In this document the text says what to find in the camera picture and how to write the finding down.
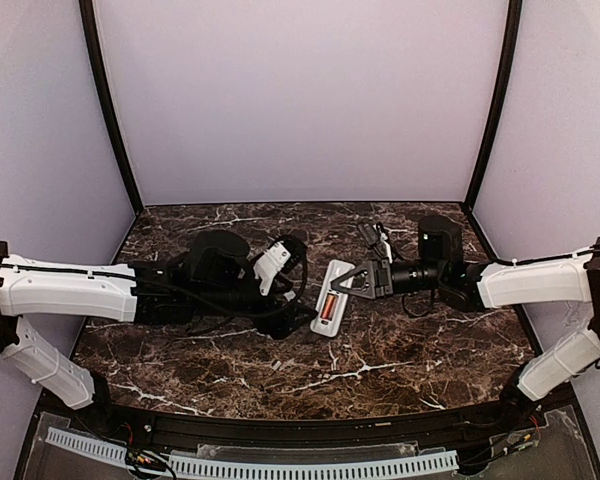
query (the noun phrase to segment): white cable tray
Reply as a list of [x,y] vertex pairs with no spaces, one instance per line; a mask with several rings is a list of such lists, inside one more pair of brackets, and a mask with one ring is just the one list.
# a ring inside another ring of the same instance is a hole
[[[128,468],[124,463],[126,448],[120,445],[54,427],[49,427],[46,442],[83,457]],[[194,480],[396,480],[458,469],[455,450],[393,460],[315,465],[237,463],[172,454],[169,465],[178,479]]]

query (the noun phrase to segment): white plastic casing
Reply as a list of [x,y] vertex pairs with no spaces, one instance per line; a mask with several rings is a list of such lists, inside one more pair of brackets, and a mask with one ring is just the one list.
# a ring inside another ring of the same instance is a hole
[[[3,263],[91,272],[108,271],[135,277],[135,272],[127,265],[65,265],[38,262],[19,255],[10,255]],[[57,313],[104,317],[119,322],[133,322],[135,316],[137,299],[131,295],[135,281],[17,268],[1,268],[0,277],[4,280],[0,287],[2,315],[16,317],[25,313]]]
[[540,400],[598,359],[598,335],[583,325],[560,339],[551,350],[531,360],[520,374],[518,388],[531,400]]
[[[349,295],[347,295],[346,293],[331,290],[331,281],[335,280],[340,275],[344,275],[353,268],[355,268],[355,265],[347,262],[342,262],[340,260],[331,260],[329,262],[327,274],[324,277],[324,282],[322,282],[322,290],[320,290],[320,296],[318,297],[318,303],[316,305],[318,316],[311,321],[311,330],[313,332],[318,333],[320,335],[324,335],[326,337],[335,337],[338,334],[338,330],[340,329],[340,323],[342,322],[344,309],[347,306]],[[353,278],[349,278],[342,284],[342,286],[350,288],[352,283]],[[328,295],[335,295],[337,297],[336,305],[331,315],[331,318],[323,319],[320,315],[322,314],[324,304]]]
[[24,317],[18,319],[16,334],[19,343],[5,348],[1,358],[24,372],[32,383],[52,391],[74,410],[93,403],[94,385],[89,370],[77,366],[52,347]]
[[591,254],[515,267],[491,264],[482,272],[478,290],[484,306],[573,300],[591,301],[584,264]]
[[260,280],[260,294],[263,297],[269,295],[273,279],[280,273],[284,264],[289,261],[291,254],[289,250],[284,248],[282,242],[274,243],[271,248],[262,254],[256,264],[253,266],[253,271],[256,278]]

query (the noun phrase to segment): red wire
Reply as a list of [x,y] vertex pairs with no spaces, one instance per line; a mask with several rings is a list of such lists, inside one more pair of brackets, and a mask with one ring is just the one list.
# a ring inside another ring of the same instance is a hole
[[123,427],[125,427],[127,430],[129,430],[129,445],[131,445],[133,443],[133,430],[131,429],[131,425],[129,425],[128,423],[125,423],[123,425]]
[[534,417],[533,415],[531,415],[529,417],[529,419],[533,422],[533,424],[536,426],[536,433],[538,434],[538,440],[540,440],[542,438],[542,435],[540,434],[540,425],[538,424],[538,420],[536,420],[536,417]]

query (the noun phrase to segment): lavender wall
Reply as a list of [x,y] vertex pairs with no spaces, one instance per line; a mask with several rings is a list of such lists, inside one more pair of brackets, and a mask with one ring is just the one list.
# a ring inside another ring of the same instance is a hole
[[[525,2],[476,214],[504,257],[569,251],[600,235],[600,0]],[[573,307],[529,308],[543,345],[586,316]],[[600,372],[574,387],[600,455]]]
[[96,3],[147,204],[464,198],[506,0]]
[[[91,80],[77,1],[0,1],[0,239],[32,258],[108,263],[132,221]],[[67,353],[80,319],[37,317]],[[0,480],[39,394],[0,363]]]

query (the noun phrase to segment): black frame edge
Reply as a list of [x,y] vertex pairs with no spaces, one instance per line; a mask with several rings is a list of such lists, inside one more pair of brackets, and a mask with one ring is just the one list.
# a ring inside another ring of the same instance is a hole
[[[489,402],[442,412],[435,411],[400,417],[291,422],[215,419],[152,412],[117,405],[114,405],[113,409],[116,415],[128,418],[136,425],[135,430],[139,437],[138,440],[140,440],[139,444],[158,451],[173,449],[196,451],[200,444],[265,448],[267,446],[280,448],[337,448],[404,441],[416,441],[420,448],[444,446],[448,449],[462,451],[478,447],[483,448],[488,445],[489,438],[492,435],[501,433],[501,431],[498,429],[463,431],[454,424],[466,420],[466,415],[473,416],[476,413],[492,411],[497,408],[496,405],[496,402]],[[597,475],[596,478],[600,480],[599,458],[572,386],[564,384],[551,392],[543,399],[542,410],[550,411],[567,405],[571,405],[575,411],[588,448],[589,458]],[[76,411],[67,408],[54,395],[43,392],[31,418],[14,479],[20,480],[23,477],[28,453],[34,440],[40,414],[43,412],[69,418],[72,420],[72,428],[84,430],[83,424],[76,424],[75,419],[79,415]],[[387,426],[379,429],[378,422],[384,422],[384,425]],[[397,424],[393,427],[388,426],[388,424],[394,422]],[[422,429],[423,422],[427,424],[426,431]],[[151,433],[145,433],[141,428],[141,426],[147,424],[153,426]],[[260,433],[254,432],[253,427],[259,427],[255,430],[260,430]],[[530,427],[530,422],[525,422],[520,426],[520,428]],[[216,429],[219,429],[217,435],[213,434]],[[279,445],[275,439],[268,440],[271,434],[276,438],[281,436],[283,438],[292,437],[290,438],[291,442]]]
[[509,0],[509,11],[507,13],[507,23],[504,30],[504,40],[502,42],[502,51],[500,53],[500,63],[498,65],[498,74],[496,83],[493,89],[493,97],[491,98],[491,106],[489,107],[489,115],[487,123],[484,127],[482,143],[476,165],[471,176],[469,189],[464,203],[473,210],[480,193],[480,187],[484,180],[487,171],[489,157],[498,131],[500,116],[504,106],[504,99],[507,94],[507,86],[509,85],[509,77],[511,75],[511,66],[513,65],[513,56],[516,49],[516,41],[518,39],[518,28],[520,26],[520,17],[522,14],[522,0]]
[[118,118],[113,106],[113,98],[111,97],[111,90],[109,89],[107,74],[102,58],[102,49],[100,48],[100,38],[98,37],[93,0],[79,0],[79,3],[84,38],[89,53],[89,62],[91,63],[93,80],[98,92],[98,99],[100,100],[102,116],[104,117],[104,122],[107,126],[111,147],[113,148],[116,163],[118,164],[118,169],[120,170],[125,189],[127,190],[129,201],[131,202],[135,214],[139,215],[142,210],[144,210],[144,205],[142,203],[142,198],[140,197],[138,185],[133,176],[133,171],[131,170],[127,151],[124,148],[120,125],[118,124]]

